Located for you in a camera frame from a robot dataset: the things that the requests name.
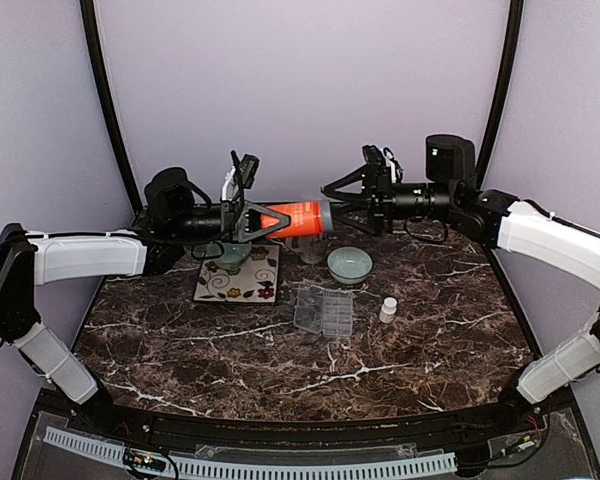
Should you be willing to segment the small circuit board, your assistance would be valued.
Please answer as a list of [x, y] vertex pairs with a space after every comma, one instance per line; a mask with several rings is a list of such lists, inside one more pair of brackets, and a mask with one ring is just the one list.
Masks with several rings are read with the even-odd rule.
[[133, 469], [163, 472], [167, 466], [164, 460], [141, 450], [128, 449], [123, 453], [123, 463]]

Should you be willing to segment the small white pill bottle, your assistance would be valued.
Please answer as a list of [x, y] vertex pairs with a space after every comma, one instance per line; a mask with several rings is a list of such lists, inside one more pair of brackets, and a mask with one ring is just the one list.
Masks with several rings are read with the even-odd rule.
[[388, 324], [394, 320], [397, 311], [398, 302], [394, 297], [386, 297], [381, 305], [381, 309], [378, 315], [379, 320], [382, 323]]

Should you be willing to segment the clear plastic pill organizer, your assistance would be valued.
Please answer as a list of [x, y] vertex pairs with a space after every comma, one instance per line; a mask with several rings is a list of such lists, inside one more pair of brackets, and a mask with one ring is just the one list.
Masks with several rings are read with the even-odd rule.
[[293, 325], [328, 338], [348, 338], [353, 332], [354, 295], [303, 282], [297, 289]]

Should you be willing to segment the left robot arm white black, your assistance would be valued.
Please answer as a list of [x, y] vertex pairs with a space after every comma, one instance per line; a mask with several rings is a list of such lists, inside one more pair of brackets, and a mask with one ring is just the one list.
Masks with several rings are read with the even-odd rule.
[[29, 232], [19, 223], [0, 234], [0, 348], [16, 347], [74, 404], [100, 436], [121, 427], [120, 412], [104, 398], [89, 369], [43, 322], [34, 290], [90, 277], [151, 276], [168, 272], [187, 248], [215, 242], [247, 243], [290, 226], [289, 215], [247, 201], [253, 175], [233, 167], [232, 195], [215, 205], [181, 167], [167, 168], [146, 186], [147, 225], [113, 232]]

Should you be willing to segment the left black frame post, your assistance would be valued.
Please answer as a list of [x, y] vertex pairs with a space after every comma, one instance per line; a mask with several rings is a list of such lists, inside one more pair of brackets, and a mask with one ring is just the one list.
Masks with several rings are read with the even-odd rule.
[[109, 142], [128, 202], [133, 214], [137, 215], [143, 209], [143, 204], [114, 105], [100, 37], [96, 4], [92, 0], [80, 0], [79, 6], [92, 76]]

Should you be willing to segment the right black frame post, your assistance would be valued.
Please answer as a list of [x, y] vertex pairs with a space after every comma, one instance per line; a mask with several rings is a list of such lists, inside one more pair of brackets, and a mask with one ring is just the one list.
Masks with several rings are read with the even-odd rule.
[[488, 173], [512, 78], [524, 12], [523, 0], [509, 2], [501, 58], [489, 115], [476, 163], [476, 182], [482, 187]]

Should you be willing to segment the cream ceramic mug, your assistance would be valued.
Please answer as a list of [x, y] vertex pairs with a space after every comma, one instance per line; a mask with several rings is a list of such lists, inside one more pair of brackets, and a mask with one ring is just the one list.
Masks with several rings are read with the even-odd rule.
[[291, 237], [285, 240], [285, 245], [308, 265], [317, 265], [327, 257], [327, 239], [324, 235]]

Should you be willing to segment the black frame post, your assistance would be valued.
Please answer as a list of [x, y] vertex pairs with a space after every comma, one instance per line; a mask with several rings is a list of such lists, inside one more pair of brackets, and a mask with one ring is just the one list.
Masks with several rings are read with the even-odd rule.
[[143, 209], [143, 204], [114, 105], [100, 37], [96, 4], [92, 0], [80, 0], [79, 6], [92, 76], [109, 142], [128, 202], [133, 214], [137, 215]]
[[509, 2], [501, 58], [489, 115], [476, 163], [476, 182], [482, 187], [488, 173], [512, 78], [524, 12], [523, 0]]

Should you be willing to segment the orange bottle grey cap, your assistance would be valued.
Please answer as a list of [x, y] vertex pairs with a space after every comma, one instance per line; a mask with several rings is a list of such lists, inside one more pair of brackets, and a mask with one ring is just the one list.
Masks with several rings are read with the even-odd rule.
[[269, 209], [290, 218], [290, 225], [269, 234], [270, 239], [312, 237], [334, 231], [331, 205], [326, 200], [275, 204]]

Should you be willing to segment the square floral ceramic tray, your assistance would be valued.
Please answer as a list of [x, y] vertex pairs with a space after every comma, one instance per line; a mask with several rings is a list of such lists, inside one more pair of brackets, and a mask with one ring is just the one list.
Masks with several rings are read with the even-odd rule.
[[205, 265], [206, 247], [194, 250], [202, 264], [197, 274], [193, 300], [207, 303], [271, 304], [275, 302], [280, 263], [280, 247], [252, 245], [247, 261], [236, 272], [209, 271]]

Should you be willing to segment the celadon bowl on table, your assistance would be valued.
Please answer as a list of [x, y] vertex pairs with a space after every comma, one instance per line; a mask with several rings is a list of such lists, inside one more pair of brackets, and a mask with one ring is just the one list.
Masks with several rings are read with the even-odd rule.
[[344, 285], [355, 285], [365, 280], [373, 268], [371, 256], [364, 250], [345, 246], [333, 250], [327, 257], [331, 276]]

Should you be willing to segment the celadon bowl on tray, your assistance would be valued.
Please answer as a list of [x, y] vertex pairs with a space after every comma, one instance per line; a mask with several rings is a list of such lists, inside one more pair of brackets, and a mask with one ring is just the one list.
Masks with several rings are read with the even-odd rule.
[[250, 243], [214, 242], [206, 246], [206, 268], [215, 273], [219, 270], [236, 272], [251, 254]]

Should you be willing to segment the black front table rail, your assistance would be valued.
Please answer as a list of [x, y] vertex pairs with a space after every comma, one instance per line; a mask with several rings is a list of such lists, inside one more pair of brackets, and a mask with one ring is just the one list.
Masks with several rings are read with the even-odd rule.
[[120, 426], [138, 441], [190, 448], [210, 443], [221, 446], [327, 448], [377, 446], [391, 442], [423, 442], [427, 446], [481, 443], [502, 432], [491, 421], [492, 406], [459, 412], [360, 421], [268, 422], [203, 418], [150, 412], [121, 405], [107, 406], [102, 426]]

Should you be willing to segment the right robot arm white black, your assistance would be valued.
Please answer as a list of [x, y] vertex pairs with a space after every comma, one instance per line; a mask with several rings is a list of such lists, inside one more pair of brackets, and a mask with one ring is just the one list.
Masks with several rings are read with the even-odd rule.
[[[425, 140], [424, 183], [405, 183], [392, 151], [362, 148], [364, 165], [322, 187], [341, 211], [364, 211], [360, 230], [389, 233], [396, 221], [431, 219], [490, 249], [539, 260], [600, 291], [600, 233], [557, 217], [529, 199], [477, 186], [474, 144], [449, 134]], [[600, 306], [583, 328], [531, 362], [501, 394], [490, 424], [514, 432], [529, 416], [529, 405], [600, 368]]]

